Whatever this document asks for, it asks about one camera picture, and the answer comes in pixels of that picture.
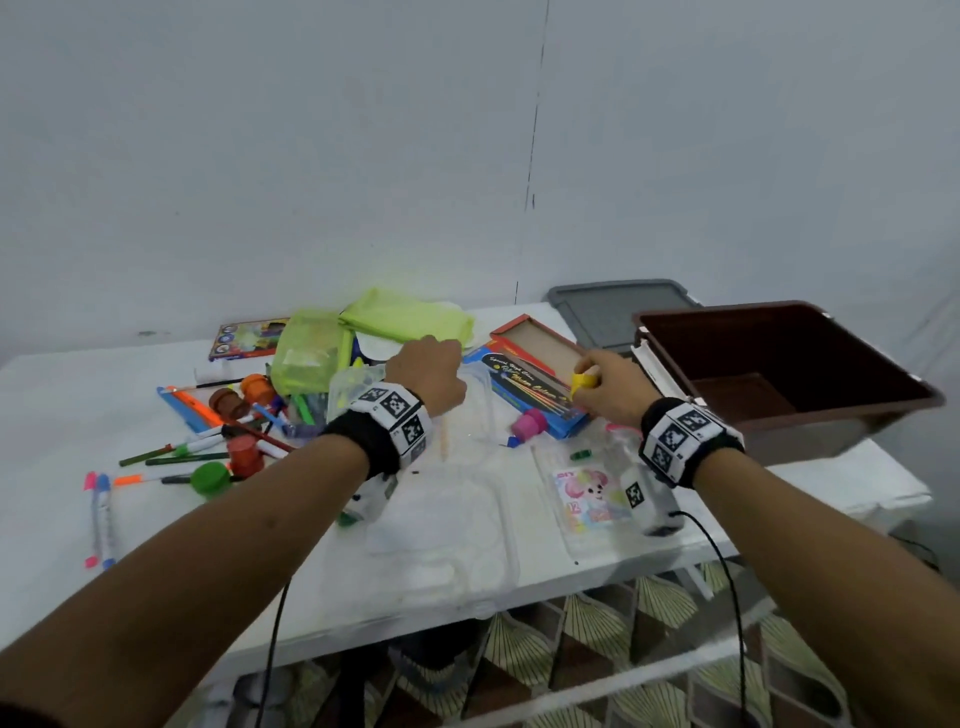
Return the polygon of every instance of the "pink marker cap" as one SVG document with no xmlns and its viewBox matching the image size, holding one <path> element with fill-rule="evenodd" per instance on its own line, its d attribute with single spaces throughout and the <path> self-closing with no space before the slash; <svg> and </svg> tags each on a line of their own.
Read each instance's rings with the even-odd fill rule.
<svg viewBox="0 0 960 728">
<path fill-rule="evenodd" d="M 531 437 L 546 432 L 546 418 L 538 409 L 528 409 L 519 419 L 510 425 L 510 431 L 514 433 L 521 443 L 525 443 Z"/>
</svg>

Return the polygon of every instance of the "patterned rug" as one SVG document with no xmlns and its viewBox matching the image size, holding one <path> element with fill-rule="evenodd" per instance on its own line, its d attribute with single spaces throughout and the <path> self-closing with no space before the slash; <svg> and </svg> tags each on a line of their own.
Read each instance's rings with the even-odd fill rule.
<svg viewBox="0 0 960 728">
<path fill-rule="evenodd" d="M 700 567 L 715 593 L 728 588 L 718 564 Z M 731 564 L 735 572 L 738 566 Z M 367 728 L 433 728 L 564 690 L 638 664 L 694 612 L 669 577 L 649 576 L 502 612 L 477 625 L 453 666 L 430 670 L 386 643 L 362 648 Z M 747 630 L 747 698 L 756 728 L 874 724 L 848 700 L 790 623 L 774 614 Z M 287 705 L 293 728 L 337 726 L 346 654 L 298 666 Z M 359 701 L 359 682 L 357 700 Z M 667 681 L 538 716 L 525 728 L 740 728 L 739 665 L 733 657 Z"/>
</svg>

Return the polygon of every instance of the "green bottle cap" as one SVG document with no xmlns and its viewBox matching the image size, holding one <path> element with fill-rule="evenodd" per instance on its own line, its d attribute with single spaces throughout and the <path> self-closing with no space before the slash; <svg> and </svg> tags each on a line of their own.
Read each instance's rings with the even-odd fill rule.
<svg viewBox="0 0 960 728">
<path fill-rule="evenodd" d="M 223 463 L 205 463 L 190 475 L 193 489 L 210 500 L 230 487 L 230 471 Z"/>
</svg>

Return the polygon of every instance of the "brown plastic box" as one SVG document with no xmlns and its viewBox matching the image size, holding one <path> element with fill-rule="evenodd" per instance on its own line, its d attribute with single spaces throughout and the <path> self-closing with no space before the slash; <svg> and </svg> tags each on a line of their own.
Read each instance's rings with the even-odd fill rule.
<svg viewBox="0 0 960 728">
<path fill-rule="evenodd" d="M 943 395 L 802 301 L 634 315 L 693 397 L 743 433 L 763 465 L 832 457 Z"/>
</svg>

